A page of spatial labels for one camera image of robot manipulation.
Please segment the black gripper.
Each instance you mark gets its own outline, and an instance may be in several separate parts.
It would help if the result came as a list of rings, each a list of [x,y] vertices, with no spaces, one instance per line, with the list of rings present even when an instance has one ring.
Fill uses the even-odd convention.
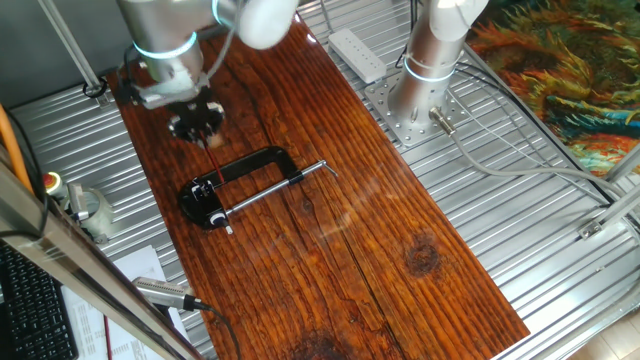
[[[198,143],[211,143],[217,136],[225,119],[222,105],[214,101],[194,100],[173,103],[167,106],[172,113],[167,127],[175,138]]]

